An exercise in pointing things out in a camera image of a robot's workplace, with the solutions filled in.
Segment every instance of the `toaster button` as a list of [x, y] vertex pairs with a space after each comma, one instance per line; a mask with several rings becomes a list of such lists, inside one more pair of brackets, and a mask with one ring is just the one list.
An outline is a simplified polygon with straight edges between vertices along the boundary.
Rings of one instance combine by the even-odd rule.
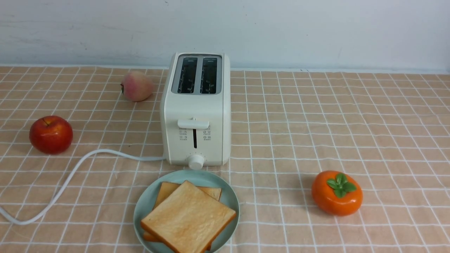
[[197, 154], [191, 155], [188, 158], [189, 168], [193, 170], [200, 170], [203, 168], [203, 163], [205, 163], [205, 159]]
[[179, 128], [184, 129], [207, 129], [209, 127], [209, 121], [200, 121], [195, 118], [192, 119], [179, 119], [177, 121], [177, 125]]

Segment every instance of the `white toaster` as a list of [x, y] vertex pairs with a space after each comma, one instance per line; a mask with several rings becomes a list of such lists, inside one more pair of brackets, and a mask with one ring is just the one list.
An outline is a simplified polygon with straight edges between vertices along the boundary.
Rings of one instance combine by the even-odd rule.
[[160, 103], [164, 158], [171, 165], [221, 166], [231, 152], [230, 59], [175, 53]]

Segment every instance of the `red apple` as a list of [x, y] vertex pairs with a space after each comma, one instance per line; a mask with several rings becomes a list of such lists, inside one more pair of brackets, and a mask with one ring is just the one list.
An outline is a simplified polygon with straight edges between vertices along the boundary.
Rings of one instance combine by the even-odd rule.
[[72, 144], [72, 126], [65, 119], [50, 115], [36, 120], [30, 128], [30, 142], [45, 154], [59, 154]]

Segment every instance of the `persimmon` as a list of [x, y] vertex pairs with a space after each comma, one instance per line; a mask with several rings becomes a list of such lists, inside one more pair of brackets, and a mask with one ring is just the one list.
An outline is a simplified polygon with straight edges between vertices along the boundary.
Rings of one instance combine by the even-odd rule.
[[311, 194], [320, 209], [336, 216], [355, 213], [363, 202], [363, 191], [359, 184], [338, 171], [323, 171], [317, 174]]

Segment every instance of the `plate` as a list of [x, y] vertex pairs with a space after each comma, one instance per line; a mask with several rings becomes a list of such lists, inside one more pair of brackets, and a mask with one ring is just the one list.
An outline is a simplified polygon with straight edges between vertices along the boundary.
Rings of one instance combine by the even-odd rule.
[[154, 181], [139, 197], [135, 207], [133, 222], [136, 235], [141, 244], [152, 253], [173, 253], [164, 243], [148, 242], [143, 239], [144, 230], [140, 226], [140, 221], [145, 218], [153, 209], [156, 197], [162, 182], [172, 182], [182, 184], [185, 180], [189, 180], [196, 186], [217, 187], [222, 188], [220, 202], [236, 211], [236, 218], [230, 222], [227, 227], [212, 242], [211, 250], [206, 253], [213, 253], [221, 249], [233, 236], [239, 223], [239, 201], [233, 188], [219, 176], [202, 170], [179, 170], [164, 175]]

